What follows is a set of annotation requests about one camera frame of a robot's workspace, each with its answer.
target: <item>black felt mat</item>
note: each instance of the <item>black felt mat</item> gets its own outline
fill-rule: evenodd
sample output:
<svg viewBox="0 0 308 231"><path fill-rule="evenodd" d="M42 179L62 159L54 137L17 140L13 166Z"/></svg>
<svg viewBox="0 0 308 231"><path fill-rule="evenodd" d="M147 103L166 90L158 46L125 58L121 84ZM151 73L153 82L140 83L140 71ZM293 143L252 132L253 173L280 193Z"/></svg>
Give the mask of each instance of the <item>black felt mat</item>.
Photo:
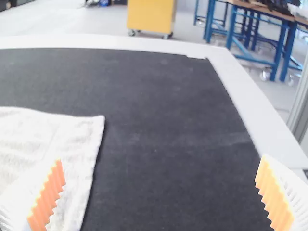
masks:
<svg viewBox="0 0 308 231"><path fill-rule="evenodd" d="M1 50L0 73L0 105L106 116L83 231L270 230L258 154L208 60Z"/></svg>

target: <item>wooden tabletop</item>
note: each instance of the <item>wooden tabletop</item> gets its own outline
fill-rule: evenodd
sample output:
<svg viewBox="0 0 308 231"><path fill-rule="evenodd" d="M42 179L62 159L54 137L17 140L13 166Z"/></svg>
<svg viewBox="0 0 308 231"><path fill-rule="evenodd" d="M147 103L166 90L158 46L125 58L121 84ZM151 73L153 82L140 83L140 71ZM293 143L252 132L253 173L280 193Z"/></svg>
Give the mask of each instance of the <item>wooden tabletop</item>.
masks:
<svg viewBox="0 0 308 231"><path fill-rule="evenodd" d="M301 23L305 26L308 26L308 21L305 18L295 16L295 21L297 21L298 23Z"/></svg>
<svg viewBox="0 0 308 231"><path fill-rule="evenodd" d="M291 22L294 22L294 20L295 20L293 16L288 16L288 15L282 14L282 13L277 12L277 11L270 11L268 9L268 7L264 7L263 5L259 5L259 4L255 4L255 3L249 3L249 2L245 2L245 1L239 1L239 0L227 0L227 2L232 4L232 5L250 8L254 11L259 11L259 12L262 12L262 13L273 15L275 17L282 18L282 19L285 19L285 20L288 20L288 21L291 21Z"/></svg>

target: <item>yellow cart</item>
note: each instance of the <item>yellow cart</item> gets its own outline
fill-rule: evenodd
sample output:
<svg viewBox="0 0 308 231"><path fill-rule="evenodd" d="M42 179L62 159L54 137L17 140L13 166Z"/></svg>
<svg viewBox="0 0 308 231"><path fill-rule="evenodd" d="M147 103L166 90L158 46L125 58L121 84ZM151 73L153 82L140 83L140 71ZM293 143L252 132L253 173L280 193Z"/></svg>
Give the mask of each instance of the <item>yellow cart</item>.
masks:
<svg viewBox="0 0 308 231"><path fill-rule="evenodd" d="M173 35L176 0L128 0L128 35L134 36L142 30Z"/></svg>

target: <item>cart wheel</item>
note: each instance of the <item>cart wheel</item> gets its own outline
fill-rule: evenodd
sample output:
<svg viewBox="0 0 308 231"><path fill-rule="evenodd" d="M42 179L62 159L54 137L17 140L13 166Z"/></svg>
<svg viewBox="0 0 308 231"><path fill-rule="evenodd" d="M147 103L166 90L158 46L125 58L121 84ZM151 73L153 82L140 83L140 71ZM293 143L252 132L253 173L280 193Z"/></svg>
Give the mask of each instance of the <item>cart wheel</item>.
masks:
<svg viewBox="0 0 308 231"><path fill-rule="evenodd" d="M135 32L134 30L129 30L129 31L128 31L128 35L131 36L131 37L132 37L132 36L135 36L135 35L136 35L136 32Z"/></svg>
<svg viewBox="0 0 308 231"><path fill-rule="evenodd" d="M287 81L288 86L293 86L294 85L294 76L293 75L289 75L289 79Z"/></svg>
<svg viewBox="0 0 308 231"><path fill-rule="evenodd" d="M167 40L167 39L172 38L172 36L173 36L173 32L171 32L171 34L165 34L165 35L163 36L163 39Z"/></svg>
<svg viewBox="0 0 308 231"><path fill-rule="evenodd" d="M267 71L266 69L264 69L264 70L261 72L261 74L260 74L260 79L261 79L262 81L268 81L269 78L270 78L270 72Z"/></svg>
<svg viewBox="0 0 308 231"><path fill-rule="evenodd" d="M8 10L11 7L11 1L6 1L6 9Z"/></svg>
<svg viewBox="0 0 308 231"><path fill-rule="evenodd" d="M258 53L258 54L262 54L262 48L261 48L261 46L258 46L258 48L257 48L257 53Z"/></svg>

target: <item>blue metal table frame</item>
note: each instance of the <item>blue metal table frame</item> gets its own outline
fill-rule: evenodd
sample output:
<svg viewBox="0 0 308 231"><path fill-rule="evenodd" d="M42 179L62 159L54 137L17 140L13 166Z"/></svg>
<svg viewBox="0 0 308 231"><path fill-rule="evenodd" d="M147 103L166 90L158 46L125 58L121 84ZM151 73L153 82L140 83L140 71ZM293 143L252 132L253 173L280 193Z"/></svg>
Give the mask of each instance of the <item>blue metal table frame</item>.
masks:
<svg viewBox="0 0 308 231"><path fill-rule="evenodd" d="M217 18L214 19L216 21L222 22L222 26L225 27L229 3L226 2L226 1L223 1L223 0L216 0L216 1L222 2L222 3L226 4L226 6L225 6L225 13L224 13L223 19L217 19ZM198 15L198 9L199 9L199 0L196 0L195 10L194 10L194 20L193 20L193 25L194 26L196 25L198 19L202 18L202 19L206 20L206 15L205 16Z"/></svg>
<svg viewBox="0 0 308 231"><path fill-rule="evenodd" d="M280 58L281 58L281 55L282 55L282 51L283 51L283 42L284 42L285 32L286 32L286 29L291 24L291 22L289 20L284 19L284 18L280 18L280 17L277 17L275 15L265 13L265 12L262 12L262 11L258 11L258 9L256 9L256 8L248 8L248 7L244 7L244 6L240 6L240 5L230 3L232 5L232 10L231 10L230 28L227 31L221 25L219 25L217 22L215 22L215 20L213 18L214 9L215 9L215 1L216 0L209 0L209 4L208 4L209 6L208 6L208 10L207 10L207 21L206 21L206 28L205 28L205 35L204 35L204 38L207 41L207 43L210 42L211 35L212 35L213 32L221 33L221 34L227 34L226 47L230 50L231 44L234 42L235 45L243 53L243 55L235 54L234 56L238 59L243 59L243 60L247 60L247 61L250 61L250 62L256 62L256 63L260 63L260 64L269 65L272 68L270 80L274 81L275 77L276 77L277 69L278 69L278 66L279 66ZM238 9L243 9L244 14L239 13ZM246 23L242 24L242 30L241 30L240 35L238 33L234 32L234 25L236 23L236 16L237 15L243 16L245 20L246 20L246 18L249 19L247 29L246 29L246 25L245 25ZM279 20L282 21L282 24L274 23L270 20L264 20L264 19L261 18L261 15L266 15L266 16L269 16L269 17L272 17L272 18L279 19ZM262 37L261 35L258 34L258 27L259 27L260 21L264 21L264 22L271 23L271 24L274 24L274 25L281 27L281 32L280 32L278 42L271 40L271 39L267 39L267 38ZM212 24L215 24L217 29L212 28ZM247 50L248 47L249 47L249 44L250 44L252 32L253 32L252 50L255 49L257 40L264 41L264 42L270 42L270 41L276 42L276 44L277 44L276 45L276 53L275 53L275 57L274 57L273 62L270 62L268 60L261 60L261 59L255 58ZM237 38L244 39L244 44L242 44Z"/></svg>

